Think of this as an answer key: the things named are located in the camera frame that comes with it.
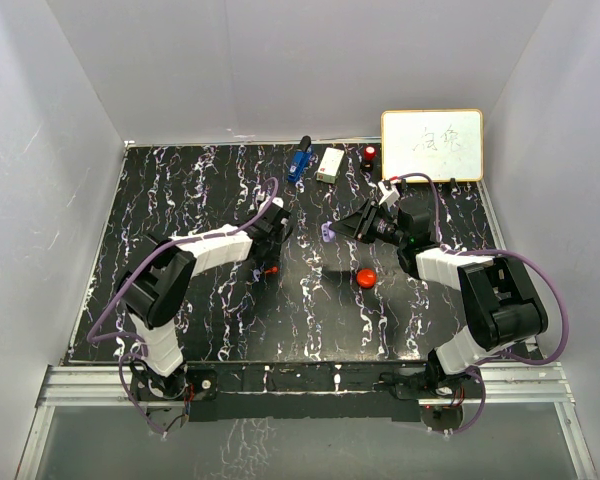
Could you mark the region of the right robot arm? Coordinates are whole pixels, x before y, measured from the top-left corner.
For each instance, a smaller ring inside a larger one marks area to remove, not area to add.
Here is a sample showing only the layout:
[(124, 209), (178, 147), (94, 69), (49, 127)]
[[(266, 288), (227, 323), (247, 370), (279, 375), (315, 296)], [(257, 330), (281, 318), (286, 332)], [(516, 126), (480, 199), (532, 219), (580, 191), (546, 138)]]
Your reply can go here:
[(321, 233), (325, 240), (340, 234), (364, 244), (391, 244), (407, 275), (461, 293), (466, 326), (428, 354), (422, 372), (383, 373), (380, 382), (387, 386), (449, 396), (480, 361), (548, 327), (546, 309), (521, 260), (444, 252), (431, 232), (428, 208), (415, 199), (401, 200), (394, 213), (368, 199), (344, 219), (324, 223)]

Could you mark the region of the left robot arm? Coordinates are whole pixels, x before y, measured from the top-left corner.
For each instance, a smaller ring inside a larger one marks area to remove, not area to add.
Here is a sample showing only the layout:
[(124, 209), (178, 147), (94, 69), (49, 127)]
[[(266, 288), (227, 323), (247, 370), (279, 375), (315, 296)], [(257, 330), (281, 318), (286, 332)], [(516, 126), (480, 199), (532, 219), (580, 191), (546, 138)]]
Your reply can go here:
[[(178, 345), (175, 317), (179, 312), (190, 280), (203, 272), (225, 264), (246, 260), (258, 268), (275, 266), (283, 242), (292, 231), (290, 211), (276, 197), (269, 207), (261, 206), (255, 222), (235, 233), (236, 227), (225, 224), (209, 232), (209, 240), (169, 247), (151, 260), (122, 296), (136, 333), (143, 340), (140, 358), (129, 363), (134, 378), (151, 393), (175, 399), (184, 393), (186, 369)], [(138, 371), (139, 362), (144, 370)]]

